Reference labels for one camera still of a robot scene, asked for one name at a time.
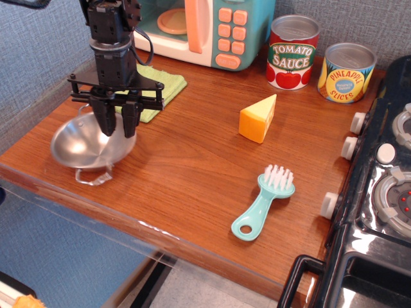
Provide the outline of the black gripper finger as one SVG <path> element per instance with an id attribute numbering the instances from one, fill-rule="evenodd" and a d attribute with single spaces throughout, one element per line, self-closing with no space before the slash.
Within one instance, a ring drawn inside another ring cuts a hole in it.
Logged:
<path id="1" fill-rule="evenodd" d="M 126 101 L 126 103 L 122 105 L 121 115 L 123 118 L 125 137 L 127 139 L 135 135 L 142 111 L 143 105 L 139 102 Z"/>
<path id="2" fill-rule="evenodd" d="M 116 128 L 116 116 L 114 105 L 110 99 L 92 96 L 89 100 L 92 111 L 100 126 L 100 130 L 106 136 L 111 136 Z"/>

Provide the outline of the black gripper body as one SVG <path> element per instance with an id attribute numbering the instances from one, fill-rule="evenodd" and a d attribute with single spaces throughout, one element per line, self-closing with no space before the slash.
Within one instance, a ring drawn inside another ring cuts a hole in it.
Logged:
<path id="1" fill-rule="evenodd" d="M 80 92 L 79 85 L 88 85 L 104 92 L 152 91 L 155 97 L 141 96 L 137 102 L 148 110 L 163 110 L 164 100 L 162 90 L 164 85 L 140 75 L 137 71 L 139 62 L 135 51 L 134 39 L 128 37 L 115 44 L 101 43 L 93 38 L 89 41 L 94 51 L 96 70 L 91 73 L 71 75 L 68 81 L 72 85 L 74 101 L 85 102 L 89 100 L 90 92 Z"/>

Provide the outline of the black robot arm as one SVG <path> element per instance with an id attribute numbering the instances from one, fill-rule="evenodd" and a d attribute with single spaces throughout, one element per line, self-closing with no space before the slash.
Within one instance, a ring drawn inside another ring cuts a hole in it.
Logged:
<path id="1" fill-rule="evenodd" d="M 136 133 L 141 112 L 163 110 L 164 84 L 141 76 L 137 65 L 142 63 L 134 34 L 144 34 L 137 25 L 141 21 L 138 1 L 81 1 L 86 25 L 90 28 L 89 45 L 94 52 L 95 71 L 71 74 L 73 101 L 87 103 L 100 126 L 111 136 L 116 128 L 116 107 L 121 107 L 126 138 Z"/>

